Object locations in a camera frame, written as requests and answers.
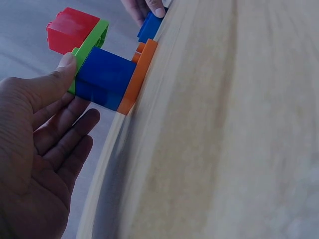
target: orange block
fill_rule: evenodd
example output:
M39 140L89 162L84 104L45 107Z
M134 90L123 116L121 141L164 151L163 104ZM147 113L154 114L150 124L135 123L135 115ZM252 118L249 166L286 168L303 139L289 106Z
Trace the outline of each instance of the orange block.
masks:
M126 88L122 101L116 110L117 112L127 115L138 98L146 72L155 53L158 43L151 39L145 43L140 43L136 49L132 61L135 62L136 68L131 80Z

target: toy structure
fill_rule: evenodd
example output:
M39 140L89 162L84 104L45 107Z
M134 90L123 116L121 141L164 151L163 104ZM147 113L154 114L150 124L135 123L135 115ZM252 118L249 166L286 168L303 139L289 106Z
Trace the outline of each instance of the toy structure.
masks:
M139 32L141 43L132 60L127 60L101 49L107 21L69 7L59 12L46 27L47 41L51 50L72 52L76 57L76 76L68 91L127 115L155 53L157 42L153 38L161 21L149 13Z

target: blue block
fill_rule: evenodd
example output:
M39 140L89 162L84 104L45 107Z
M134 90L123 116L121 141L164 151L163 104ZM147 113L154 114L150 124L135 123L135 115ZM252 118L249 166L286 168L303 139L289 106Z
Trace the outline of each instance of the blue block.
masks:
M135 67L136 63L132 61L93 47L76 75L76 80L123 96Z
M139 42L146 43L148 39L153 40L162 21L163 18L156 17L150 11L138 33Z
M75 82L75 95L113 111L117 110L123 97L80 80Z

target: building block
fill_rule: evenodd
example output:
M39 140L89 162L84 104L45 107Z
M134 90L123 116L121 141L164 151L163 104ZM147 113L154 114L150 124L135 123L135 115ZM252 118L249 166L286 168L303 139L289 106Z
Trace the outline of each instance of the building block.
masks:
M76 95L113 111L117 110L123 97L80 80L76 81Z
M132 61L136 62L137 65L117 112L127 115L133 107L141 90L145 75L152 61L157 45L158 43L156 41L149 39L146 44L141 42L137 47L136 53L132 58Z
M146 43L148 39L153 40L162 21L163 18L156 17L150 11L138 33L139 42Z
M80 47L100 19L67 7L47 27L47 41L53 51L65 54Z
M136 66L135 62L93 47L76 75L75 95L84 95L82 83L90 84L91 95L86 99L116 111Z

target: wooden surface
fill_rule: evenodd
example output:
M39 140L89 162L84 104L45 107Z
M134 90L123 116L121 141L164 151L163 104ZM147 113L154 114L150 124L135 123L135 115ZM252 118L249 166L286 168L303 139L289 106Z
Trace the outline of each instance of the wooden surface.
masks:
M113 149L115 166L95 182L111 186L91 190L94 223L78 235L319 238L318 9L174 0L135 111L101 155Z

